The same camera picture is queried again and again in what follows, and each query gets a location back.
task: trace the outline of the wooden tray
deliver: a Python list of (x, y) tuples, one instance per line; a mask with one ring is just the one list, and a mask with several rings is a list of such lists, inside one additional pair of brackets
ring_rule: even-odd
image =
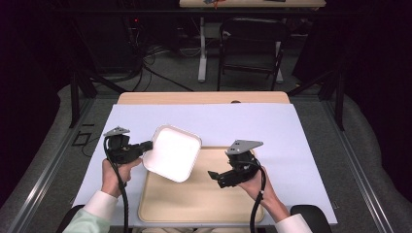
[[(240, 187), (220, 188), (207, 173), (231, 170), (225, 150), (202, 148), (190, 177), (183, 183), (148, 172), (139, 218), (145, 222), (249, 222), (255, 201)], [(260, 206), (256, 222), (263, 215)]]

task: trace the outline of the wrist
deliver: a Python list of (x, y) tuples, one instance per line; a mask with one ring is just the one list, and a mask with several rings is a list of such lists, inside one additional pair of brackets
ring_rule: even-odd
[(270, 213), (275, 222), (279, 222), (291, 216), (286, 206), (276, 196), (268, 198), (265, 197), (261, 201), (261, 205), (267, 212)]
[(114, 196), (116, 198), (120, 197), (119, 185), (117, 183), (112, 183), (112, 184), (103, 183), (101, 191), (111, 196)]

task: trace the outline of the cable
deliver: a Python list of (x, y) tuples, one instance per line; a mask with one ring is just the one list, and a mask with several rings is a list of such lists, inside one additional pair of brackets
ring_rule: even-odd
[(149, 88), (149, 85), (151, 84), (151, 82), (152, 82), (152, 73), (151, 73), (151, 76), (149, 77), (148, 85), (146, 85), (146, 88), (144, 90), (142, 90), (142, 92), (145, 92)]
[(166, 77), (164, 77), (164, 76), (161, 76), (160, 74), (158, 74), (158, 73), (156, 73), (155, 71), (151, 70), (147, 65), (143, 65), (143, 68), (146, 69), (147, 71), (151, 72), (152, 74), (158, 76), (159, 78), (162, 78), (162, 79), (167, 80), (167, 81), (169, 81), (169, 82), (171, 82), (171, 83), (174, 83), (174, 84), (178, 85), (178, 86), (181, 87), (181, 88), (184, 88), (184, 89), (186, 89), (186, 90), (188, 90), (188, 91), (194, 91), (194, 90), (188, 88), (187, 86), (184, 86), (184, 85), (182, 85), (182, 84), (180, 84), (180, 83), (176, 83), (176, 82), (174, 82), (174, 81), (172, 81), (172, 80), (170, 80), (170, 79), (168, 79), (168, 78), (166, 78)]
[(127, 200), (127, 194), (126, 194), (126, 190), (125, 190), (125, 185), (124, 185), (123, 180), (121, 179), (121, 176), (119, 174), (118, 166), (112, 162), (112, 160), (110, 159), (108, 150), (107, 150), (107, 141), (109, 140), (109, 138), (110, 137), (105, 137), (104, 138), (103, 147), (104, 147), (104, 151), (106, 153), (106, 158), (107, 158), (107, 160), (109, 160), (110, 165), (112, 165), (112, 168), (115, 171), (116, 176), (118, 177), (119, 189), (120, 189), (120, 192), (121, 192), (121, 196), (123, 197), (123, 205), (124, 205), (123, 232), (128, 233), (128, 200)]
[[(143, 57), (143, 60), (144, 60), (144, 62), (145, 62), (146, 64), (153, 65), (153, 64), (155, 64), (155, 56), (156, 56), (157, 54), (164, 53), (164, 52), (169, 52), (169, 51), (171, 51), (171, 50), (163, 49), (163, 46), (156, 46), (156, 47), (152, 48), (151, 51), (148, 51), (148, 52), (147, 52), (148, 55), (146, 55), (145, 57)], [(153, 61), (152, 61), (152, 62), (148, 62), (148, 61), (146, 60), (147, 58), (151, 58)]]
[[(210, 41), (205, 45), (205, 48), (208, 47), (210, 44), (212, 44), (212, 43), (214, 43), (214, 42), (217, 42), (218, 40), (219, 40), (219, 39), (212, 39), (212, 40), (210, 40)], [(197, 50), (197, 52), (194, 53), (194, 54), (185, 54), (185, 53), (183, 53), (184, 50)], [(200, 52), (201, 52), (201, 47), (198, 47), (198, 48), (179, 49), (179, 52), (180, 52), (181, 55), (186, 56), (186, 57), (197, 56), (197, 55), (200, 54)]]
[(258, 160), (257, 160), (257, 164), (252, 163), (252, 162), (244, 162), (244, 161), (238, 161), (236, 163), (238, 163), (238, 164), (249, 164), (249, 165), (258, 167), (260, 169), (261, 187), (260, 187), (259, 193), (257, 194), (257, 199), (255, 200), (255, 204), (252, 208), (251, 219), (250, 219), (250, 222), (249, 222), (251, 233), (255, 233), (255, 218), (256, 218), (256, 215), (257, 215), (258, 206), (260, 205), (260, 201), (263, 200), (263, 192), (264, 192), (264, 189), (266, 187), (266, 173), (264, 172), (263, 168), (260, 166), (260, 163), (258, 162)]
[(84, 156), (86, 156), (86, 157), (92, 157), (92, 155), (88, 155), (88, 154), (85, 153), (85, 147), (86, 147), (89, 143), (91, 143), (91, 142), (93, 142), (93, 141), (95, 141), (95, 140), (97, 140), (97, 139), (99, 139), (99, 138), (100, 138), (100, 137), (93, 138), (92, 140), (88, 141), (84, 146), (82, 146), (82, 154), (83, 154)]
[[(128, 81), (128, 80), (131, 80), (131, 79), (133, 79), (134, 77), (136, 77), (136, 76), (139, 74), (139, 72), (140, 72), (141, 69), (142, 69), (142, 68), (137, 68), (136, 70), (131, 71), (131, 72), (130, 72), (127, 76), (125, 76), (125, 77), (120, 77), (120, 78), (115, 78), (115, 79), (108, 79), (108, 77), (105, 77), (105, 79), (108, 80), (108, 81), (110, 81), (110, 82), (112, 82), (112, 83), (120, 83), (120, 82)], [(93, 81), (94, 83), (100, 83), (100, 81), (96, 81), (93, 77), (91, 77), (91, 78), (92, 78), (92, 81)]]
[(200, 36), (200, 29), (197, 27), (196, 22), (194, 21), (193, 17), (191, 17), (190, 19), (191, 19), (191, 22), (193, 22), (193, 25), (196, 28), (196, 30), (197, 30), (197, 32), (199, 33), (199, 36)]
[(137, 84), (133, 87), (133, 89), (131, 89), (131, 92), (134, 92), (137, 89), (137, 86), (139, 86), (140, 82), (142, 81), (143, 78), (143, 69), (140, 71), (140, 79), (137, 82)]

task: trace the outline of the wooden table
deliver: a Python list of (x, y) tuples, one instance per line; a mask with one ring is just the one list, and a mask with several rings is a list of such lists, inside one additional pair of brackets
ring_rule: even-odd
[[(182, 8), (213, 8), (202, 0), (180, 0)], [(286, 0), (285, 2), (265, 0), (225, 0), (219, 2), (218, 8), (318, 8), (326, 5), (325, 0)]]
[[(229, 104), (233, 101), (243, 104)], [(264, 146), (257, 148), (255, 152), (260, 162), (270, 170), (268, 176), (276, 181), (275, 188), (280, 198), (285, 201), (285, 205), (288, 207), (302, 203), (317, 205), (324, 211), (330, 224), (337, 223), (297, 113), (286, 93), (278, 91), (125, 92), (114, 106), (103, 131), (107, 132), (116, 126), (128, 128), (131, 131), (128, 133), (130, 144), (135, 144), (149, 140), (155, 129), (163, 123), (172, 125), (176, 123), (175, 126), (198, 134), (202, 140), (202, 147), (206, 149), (210, 147), (227, 149), (235, 139), (263, 141)], [(84, 204), (94, 191), (100, 188), (101, 184), (96, 181), (101, 180), (101, 160), (105, 157), (102, 144), (103, 137), (90, 160), (74, 205)], [(205, 222), (203, 219), (187, 221), (183, 215), (180, 221), (144, 221), (139, 218), (137, 211), (143, 203), (148, 171), (144, 166), (138, 166), (132, 170), (131, 176), (133, 179), (127, 184), (130, 227), (198, 228), (249, 225), (249, 222)], [(120, 198), (116, 214), (112, 219), (113, 225), (121, 225), (122, 208)], [(257, 226), (273, 224), (273, 219), (268, 213), (257, 222)]]
[(220, 91), (220, 92), (125, 92), (118, 104), (223, 104), (232, 101), (242, 103), (285, 103), (289, 97), (281, 91)]

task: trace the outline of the hand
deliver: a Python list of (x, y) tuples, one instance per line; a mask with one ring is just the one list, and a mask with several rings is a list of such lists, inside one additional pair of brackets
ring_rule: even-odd
[[(141, 158), (134, 160), (133, 162), (122, 164), (118, 166), (119, 174), (121, 180), (126, 183), (130, 181), (130, 171), (133, 167), (139, 165), (142, 162)], [(113, 170), (112, 165), (110, 164), (109, 160), (103, 160), (103, 184), (101, 191), (106, 192), (109, 195), (112, 195), (116, 198), (121, 196), (121, 192), (119, 190), (119, 180), (116, 176), (115, 170)]]
[[(277, 197), (272, 183), (267, 176), (266, 169), (264, 167), (262, 168), (266, 175), (266, 186), (264, 188), (263, 199), (260, 201), (260, 204), (270, 213), (273, 219), (278, 222), (291, 214)], [(256, 200), (261, 189), (261, 171), (257, 171), (257, 174), (252, 179), (244, 183), (240, 183), (238, 186), (242, 187), (249, 194), (249, 196)]]

